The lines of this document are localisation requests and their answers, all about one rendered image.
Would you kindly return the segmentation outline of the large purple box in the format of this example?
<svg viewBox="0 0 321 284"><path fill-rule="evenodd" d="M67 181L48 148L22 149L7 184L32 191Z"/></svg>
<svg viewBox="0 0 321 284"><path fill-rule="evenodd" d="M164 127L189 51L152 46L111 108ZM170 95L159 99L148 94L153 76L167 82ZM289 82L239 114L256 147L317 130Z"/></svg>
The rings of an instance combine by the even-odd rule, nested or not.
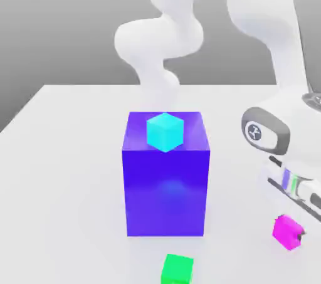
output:
<svg viewBox="0 0 321 284"><path fill-rule="evenodd" d="M122 146L128 236L202 236L210 147L199 112L174 112L184 142L168 152L147 143L156 112L130 112Z"/></svg>

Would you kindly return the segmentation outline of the small magenta cube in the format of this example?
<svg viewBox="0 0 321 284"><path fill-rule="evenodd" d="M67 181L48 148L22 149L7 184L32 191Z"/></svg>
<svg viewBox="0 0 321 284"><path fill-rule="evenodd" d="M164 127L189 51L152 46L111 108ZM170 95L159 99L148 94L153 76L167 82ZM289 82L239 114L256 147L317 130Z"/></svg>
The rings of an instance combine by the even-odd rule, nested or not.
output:
<svg viewBox="0 0 321 284"><path fill-rule="evenodd" d="M298 248L304 234L303 226L288 215L282 214L275 219L272 235L287 250Z"/></svg>

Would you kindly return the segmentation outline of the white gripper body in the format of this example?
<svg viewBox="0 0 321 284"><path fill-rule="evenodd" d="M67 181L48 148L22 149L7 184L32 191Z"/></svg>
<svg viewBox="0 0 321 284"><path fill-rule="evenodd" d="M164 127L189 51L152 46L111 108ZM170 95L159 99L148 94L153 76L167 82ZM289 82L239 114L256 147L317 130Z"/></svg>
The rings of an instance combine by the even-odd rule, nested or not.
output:
<svg viewBox="0 0 321 284"><path fill-rule="evenodd" d="M274 181L272 178L268 178L267 181L275 188L277 188L282 194L286 195L289 199L291 199L295 204L300 206L303 210L305 210L307 213L309 213L311 216L313 216L315 219L317 219L319 222L321 222L321 214L319 214L313 207L311 207L312 203L307 204L306 201L303 201L302 199L295 199L293 196L289 195L284 188L280 184L278 184L276 181Z"/></svg>

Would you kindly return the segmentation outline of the small green cube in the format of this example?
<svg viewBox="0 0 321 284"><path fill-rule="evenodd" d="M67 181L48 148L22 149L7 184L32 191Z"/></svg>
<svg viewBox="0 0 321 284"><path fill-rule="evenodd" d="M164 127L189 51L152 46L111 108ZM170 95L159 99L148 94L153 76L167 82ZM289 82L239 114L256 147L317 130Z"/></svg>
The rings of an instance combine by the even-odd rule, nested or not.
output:
<svg viewBox="0 0 321 284"><path fill-rule="evenodd" d="M193 258L167 254L160 284L191 284L193 265Z"/></svg>

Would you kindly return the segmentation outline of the small cyan cube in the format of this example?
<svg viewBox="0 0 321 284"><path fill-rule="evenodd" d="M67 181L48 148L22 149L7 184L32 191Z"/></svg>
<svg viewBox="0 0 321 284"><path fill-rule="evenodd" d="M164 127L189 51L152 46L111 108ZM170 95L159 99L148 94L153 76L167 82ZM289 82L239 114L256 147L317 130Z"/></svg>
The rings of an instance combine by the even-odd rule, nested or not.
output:
<svg viewBox="0 0 321 284"><path fill-rule="evenodd" d="M169 113L161 113L147 120L147 143L169 152L184 143L184 120Z"/></svg>

